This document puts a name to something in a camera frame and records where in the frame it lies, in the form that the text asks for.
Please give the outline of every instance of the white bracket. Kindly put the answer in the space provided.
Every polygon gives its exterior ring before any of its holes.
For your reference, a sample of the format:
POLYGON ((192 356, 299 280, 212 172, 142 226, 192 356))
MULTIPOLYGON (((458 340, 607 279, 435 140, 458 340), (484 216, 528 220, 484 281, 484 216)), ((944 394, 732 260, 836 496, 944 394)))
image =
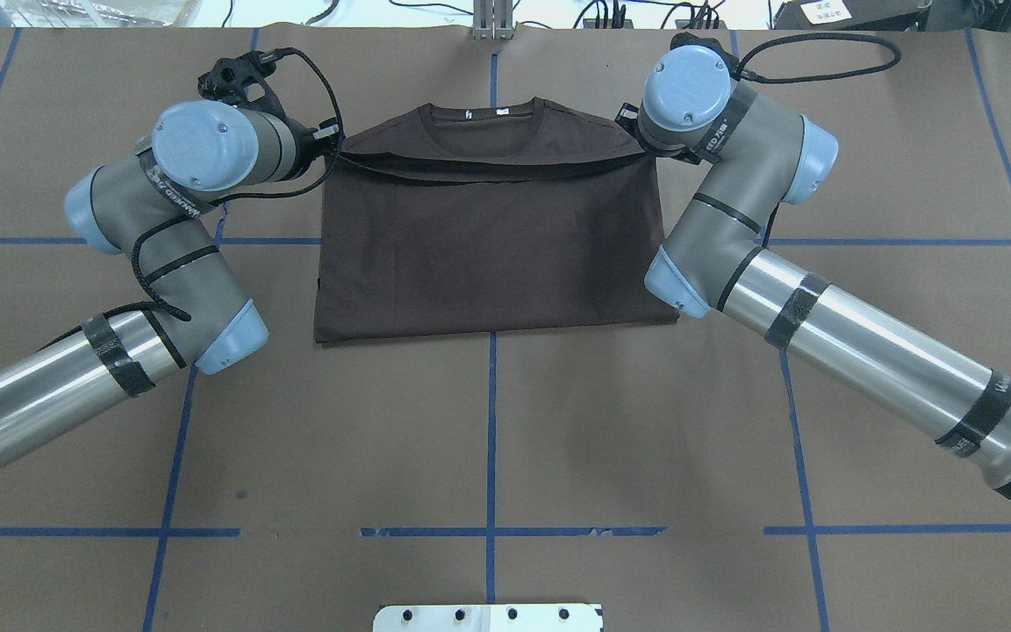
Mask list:
POLYGON ((474 39, 514 38, 514 0, 474 0, 474 39))
POLYGON ((594 604, 493 604, 385 607, 373 632, 603 632, 594 604))

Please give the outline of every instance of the blue joint cap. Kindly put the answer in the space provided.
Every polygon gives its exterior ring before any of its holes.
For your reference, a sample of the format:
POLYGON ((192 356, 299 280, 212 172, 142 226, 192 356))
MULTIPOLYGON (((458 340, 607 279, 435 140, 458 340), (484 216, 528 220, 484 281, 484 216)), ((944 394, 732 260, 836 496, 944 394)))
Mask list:
POLYGON ((194 364, 202 373, 211 376, 252 355, 266 342, 268 327, 264 325, 260 311, 256 311, 256 304, 249 299, 194 364))
POLYGON ((646 271, 646 289, 673 307, 694 319, 703 319, 711 309, 709 303, 697 293, 694 285, 669 259, 665 248, 657 249, 657 256, 646 271))
POLYGON ((798 159, 795 180, 783 198, 786 203, 804 203, 825 183, 837 162, 837 139, 802 117, 802 155, 798 159))
POLYGON ((728 66, 705 47, 666 53, 646 80, 642 108, 669 131, 692 131, 712 123, 731 97, 728 66))
POLYGON ((93 250, 104 255, 119 255, 119 249, 113 247, 107 237, 96 223, 96 212, 92 210, 92 181, 96 180, 97 167, 85 176, 80 183, 74 184, 65 195, 65 219, 69 220, 73 233, 84 240, 93 250))
POLYGON ((260 139, 248 116, 217 101, 186 101, 162 112, 151 133, 166 176, 194 191, 236 187, 256 167, 260 139))

